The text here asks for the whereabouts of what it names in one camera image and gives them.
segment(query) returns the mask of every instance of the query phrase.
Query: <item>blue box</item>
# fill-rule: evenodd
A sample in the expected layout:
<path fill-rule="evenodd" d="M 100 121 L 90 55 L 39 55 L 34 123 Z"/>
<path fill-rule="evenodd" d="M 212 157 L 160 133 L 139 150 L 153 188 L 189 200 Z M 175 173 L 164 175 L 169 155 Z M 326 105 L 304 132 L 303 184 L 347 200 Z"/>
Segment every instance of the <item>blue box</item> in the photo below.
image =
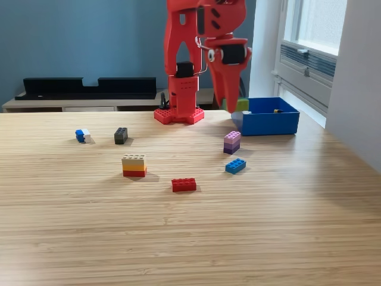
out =
<path fill-rule="evenodd" d="M 234 112 L 232 119 L 242 136 L 296 134 L 300 112 L 280 97 L 249 98 L 249 111 Z"/>

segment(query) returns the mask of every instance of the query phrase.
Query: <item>yellow lego brick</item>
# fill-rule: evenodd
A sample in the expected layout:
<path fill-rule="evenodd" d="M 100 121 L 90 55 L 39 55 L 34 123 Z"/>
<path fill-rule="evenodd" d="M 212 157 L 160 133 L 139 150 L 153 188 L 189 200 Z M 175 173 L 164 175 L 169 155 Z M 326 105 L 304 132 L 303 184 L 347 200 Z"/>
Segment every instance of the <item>yellow lego brick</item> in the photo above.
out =
<path fill-rule="evenodd" d="M 145 171 L 147 165 L 122 165 L 123 171 Z"/>
<path fill-rule="evenodd" d="M 129 166 L 141 166 L 147 165 L 146 163 L 146 155 L 144 154 L 125 154 L 121 159 L 121 163 L 123 165 Z"/>

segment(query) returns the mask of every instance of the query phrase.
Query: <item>red lego brick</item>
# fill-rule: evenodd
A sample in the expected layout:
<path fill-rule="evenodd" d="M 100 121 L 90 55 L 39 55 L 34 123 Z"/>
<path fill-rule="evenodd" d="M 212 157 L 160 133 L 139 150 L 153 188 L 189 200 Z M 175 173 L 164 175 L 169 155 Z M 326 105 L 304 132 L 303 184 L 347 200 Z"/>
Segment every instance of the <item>red lego brick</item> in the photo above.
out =
<path fill-rule="evenodd" d="M 123 171 L 124 177 L 145 177 L 147 175 L 147 168 L 145 171 Z"/>
<path fill-rule="evenodd" d="M 161 122 L 162 124 L 171 123 L 173 118 L 170 110 L 161 110 L 161 109 L 155 110 L 154 117 L 157 121 Z"/>
<path fill-rule="evenodd" d="M 189 192 L 189 191 L 196 191 L 196 189 L 197 189 L 197 184 L 194 178 L 172 180 L 173 192 Z"/>

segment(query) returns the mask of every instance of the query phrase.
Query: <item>pink lego brick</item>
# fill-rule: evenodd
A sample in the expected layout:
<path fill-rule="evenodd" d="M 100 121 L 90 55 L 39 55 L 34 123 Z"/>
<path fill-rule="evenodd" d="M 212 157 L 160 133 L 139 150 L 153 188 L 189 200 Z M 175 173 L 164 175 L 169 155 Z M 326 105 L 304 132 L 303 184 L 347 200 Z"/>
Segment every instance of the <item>pink lego brick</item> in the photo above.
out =
<path fill-rule="evenodd" d="M 224 143 L 234 144 L 241 140 L 241 133 L 238 131 L 232 131 L 224 138 Z"/>

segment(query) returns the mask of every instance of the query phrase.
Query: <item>red robot arm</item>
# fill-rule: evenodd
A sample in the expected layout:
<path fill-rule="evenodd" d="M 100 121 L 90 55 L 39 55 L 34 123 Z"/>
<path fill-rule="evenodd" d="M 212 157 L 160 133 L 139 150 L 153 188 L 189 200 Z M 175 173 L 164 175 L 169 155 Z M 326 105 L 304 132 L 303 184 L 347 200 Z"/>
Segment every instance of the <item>red robot arm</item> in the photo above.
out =
<path fill-rule="evenodd" d="M 204 118 L 196 108 L 198 76 L 202 69 L 202 50 L 211 70 L 217 102 L 226 99 L 234 112 L 239 97 L 239 79 L 251 58 L 247 39 L 236 39 L 233 31 L 246 17 L 245 0 L 167 0 L 168 21 L 164 40 L 165 72 L 168 74 L 170 109 L 156 110 L 155 118 L 163 124 Z M 185 23 L 180 22 L 180 15 Z M 176 55 L 184 42 L 190 62 L 177 63 Z"/>

